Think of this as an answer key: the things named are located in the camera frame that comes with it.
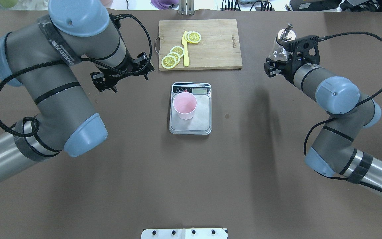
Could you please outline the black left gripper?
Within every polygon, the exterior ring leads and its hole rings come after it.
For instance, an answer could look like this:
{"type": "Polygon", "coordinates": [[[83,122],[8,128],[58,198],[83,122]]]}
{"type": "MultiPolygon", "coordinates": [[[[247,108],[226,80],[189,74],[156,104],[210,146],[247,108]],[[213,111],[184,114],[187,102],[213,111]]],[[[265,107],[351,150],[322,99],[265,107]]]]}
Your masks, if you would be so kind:
{"type": "Polygon", "coordinates": [[[120,80],[129,76],[139,75],[143,75],[144,78],[148,80],[147,74],[155,69],[144,52],[140,53],[137,59],[133,59],[130,53],[127,52],[123,61],[115,67],[107,68],[108,65],[104,64],[102,61],[97,61],[92,58],[90,60],[96,64],[97,68],[100,70],[90,74],[94,86],[99,91],[108,89],[118,92],[116,84],[120,80]]]}

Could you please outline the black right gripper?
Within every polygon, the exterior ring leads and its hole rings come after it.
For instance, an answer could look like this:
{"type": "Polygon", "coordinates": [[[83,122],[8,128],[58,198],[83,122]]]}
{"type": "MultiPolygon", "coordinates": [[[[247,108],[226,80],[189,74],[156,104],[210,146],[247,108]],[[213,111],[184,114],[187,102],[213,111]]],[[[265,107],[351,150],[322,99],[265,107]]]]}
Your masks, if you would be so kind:
{"type": "Polygon", "coordinates": [[[291,53],[290,58],[287,61],[273,61],[267,57],[264,72],[268,77],[283,75],[290,83],[294,83],[294,76],[300,67],[308,63],[320,63],[318,42],[319,36],[308,35],[285,43],[284,48],[291,53]]]}

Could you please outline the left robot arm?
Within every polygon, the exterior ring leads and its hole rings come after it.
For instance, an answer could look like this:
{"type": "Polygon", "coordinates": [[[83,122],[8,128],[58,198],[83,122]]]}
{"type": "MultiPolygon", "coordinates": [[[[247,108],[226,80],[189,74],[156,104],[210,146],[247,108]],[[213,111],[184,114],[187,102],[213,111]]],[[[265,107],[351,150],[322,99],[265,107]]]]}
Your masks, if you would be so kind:
{"type": "Polygon", "coordinates": [[[12,126],[0,119],[0,183],[65,151],[76,157],[108,136],[106,127],[71,67],[95,64],[90,74],[99,91],[117,92],[128,76],[154,70],[152,55],[132,58],[120,32],[120,20],[99,0],[50,0],[48,14],[0,37],[0,92],[24,86],[39,113],[12,126]]]}

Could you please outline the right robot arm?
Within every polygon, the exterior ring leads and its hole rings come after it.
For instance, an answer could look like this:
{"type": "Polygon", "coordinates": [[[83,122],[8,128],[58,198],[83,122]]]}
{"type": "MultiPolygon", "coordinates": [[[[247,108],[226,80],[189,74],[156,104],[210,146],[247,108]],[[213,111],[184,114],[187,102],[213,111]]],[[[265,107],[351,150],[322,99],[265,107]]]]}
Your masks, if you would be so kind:
{"type": "Polygon", "coordinates": [[[264,64],[268,77],[282,75],[314,100],[329,118],[317,138],[304,148],[305,163],[321,176],[365,186],[382,195],[382,161],[353,147],[362,129],[381,118],[380,106],[349,79],[320,66],[318,43],[335,35],[296,38],[293,31],[278,32],[264,64]]]}

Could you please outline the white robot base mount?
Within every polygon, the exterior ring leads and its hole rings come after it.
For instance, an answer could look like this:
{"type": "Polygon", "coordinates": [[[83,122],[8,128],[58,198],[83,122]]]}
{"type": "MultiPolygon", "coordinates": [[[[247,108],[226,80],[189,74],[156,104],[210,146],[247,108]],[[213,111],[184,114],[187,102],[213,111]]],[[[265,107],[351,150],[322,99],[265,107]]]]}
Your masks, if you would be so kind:
{"type": "Polygon", "coordinates": [[[141,239],[228,239],[224,228],[156,228],[145,229],[141,239]]]}

